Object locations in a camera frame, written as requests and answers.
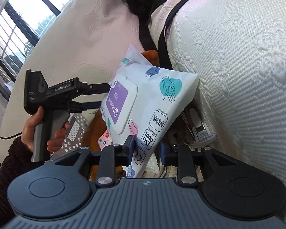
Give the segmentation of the dark knitted sleeve forearm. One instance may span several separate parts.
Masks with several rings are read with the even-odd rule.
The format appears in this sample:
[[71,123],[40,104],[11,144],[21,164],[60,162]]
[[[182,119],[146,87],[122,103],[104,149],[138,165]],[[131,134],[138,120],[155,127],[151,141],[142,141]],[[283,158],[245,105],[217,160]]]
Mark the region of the dark knitted sleeve forearm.
[[16,138],[0,168],[0,227],[15,217],[7,199],[7,189],[15,178],[35,168],[31,157],[32,152],[22,143],[20,137]]

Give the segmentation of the person's left hand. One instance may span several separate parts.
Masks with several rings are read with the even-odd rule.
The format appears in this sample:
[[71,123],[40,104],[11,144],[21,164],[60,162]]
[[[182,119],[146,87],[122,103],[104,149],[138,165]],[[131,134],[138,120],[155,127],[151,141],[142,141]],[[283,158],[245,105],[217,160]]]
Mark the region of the person's left hand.
[[[21,141],[28,147],[31,152],[34,148],[35,127],[41,123],[43,115],[44,110],[40,106],[37,112],[27,119],[22,130]],[[54,137],[47,142],[47,150],[49,152],[57,152],[61,148],[67,129],[69,129],[69,127],[70,123],[67,120],[64,126],[55,132]]]

